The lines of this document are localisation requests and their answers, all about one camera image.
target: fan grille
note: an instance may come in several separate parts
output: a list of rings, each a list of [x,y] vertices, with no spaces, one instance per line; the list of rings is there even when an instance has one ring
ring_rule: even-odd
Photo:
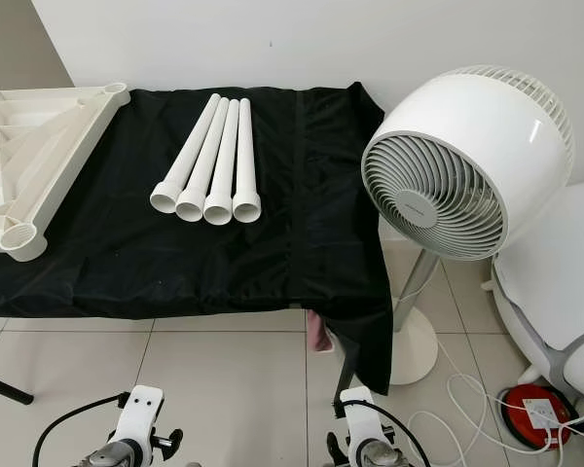
[[[395,135],[363,160],[370,196],[386,220],[425,248],[460,259],[491,255],[502,240],[502,208],[485,176],[463,157],[427,138]],[[430,227],[410,222],[398,194],[414,192],[434,208]]]
[[[501,81],[507,85],[520,90],[534,102],[536,102],[556,124],[556,128],[566,146],[566,156],[568,166],[573,165],[575,157],[575,143],[573,141],[573,130],[571,121],[565,110],[562,101],[543,83],[536,78],[522,73],[521,71],[511,70],[510,68],[497,65],[473,65],[458,68],[457,70],[445,73],[446,75],[476,75]]]

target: black cloth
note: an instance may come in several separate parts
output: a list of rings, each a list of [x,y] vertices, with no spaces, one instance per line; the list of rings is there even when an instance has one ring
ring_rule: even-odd
[[[262,216],[215,227],[162,214],[149,194],[213,92],[251,100]],[[347,90],[134,90],[46,230],[49,247],[0,254],[0,316],[166,316],[298,304],[359,345],[385,393],[391,300],[378,213],[360,160],[383,111]]]

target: white pvc pipe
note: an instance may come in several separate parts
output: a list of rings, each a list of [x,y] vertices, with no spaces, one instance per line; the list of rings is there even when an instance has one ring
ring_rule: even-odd
[[[177,197],[186,186],[186,180],[188,180],[193,165],[195,165],[197,155],[220,100],[221,96],[219,94],[210,96],[168,174],[162,182],[156,185],[156,188],[149,196],[149,201],[155,209],[165,213],[175,211]]]
[[[215,226],[222,226],[232,220],[232,181],[236,158],[238,108],[238,101],[231,100],[212,177],[212,186],[203,205],[203,217]]]
[[[175,212],[185,221],[197,222],[203,217],[205,193],[210,184],[212,169],[216,162],[216,154],[221,144],[221,136],[223,135],[223,126],[229,104],[230,100],[227,97],[222,97],[219,100],[214,118],[205,136],[205,141],[203,141],[203,146],[201,146],[197,163],[195,163],[195,168],[191,173],[191,178],[188,179],[186,189],[177,198]]]
[[[244,223],[254,222],[262,214],[262,201],[255,186],[255,161],[253,159],[253,129],[251,103],[240,101],[237,128],[236,194],[232,202],[234,217]]]

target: white fan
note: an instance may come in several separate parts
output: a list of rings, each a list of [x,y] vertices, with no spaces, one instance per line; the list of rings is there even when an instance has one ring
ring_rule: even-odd
[[[478,65],[409,95],[368,144],[361,173],[372,201],[424,249],[394,310],[391,384],[424,377],[437,358],[414,303],[439,257],[491,256],[566,184],[574,145],[565,107],[545,85]]]

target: pink cloth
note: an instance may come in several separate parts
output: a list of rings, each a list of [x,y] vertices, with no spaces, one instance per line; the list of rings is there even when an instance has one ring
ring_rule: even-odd
[[[327,330],[324,327],[322,318],[308,309],[308,346],[314,352],[330,352],[333,350],[333,343],[329,339]]]

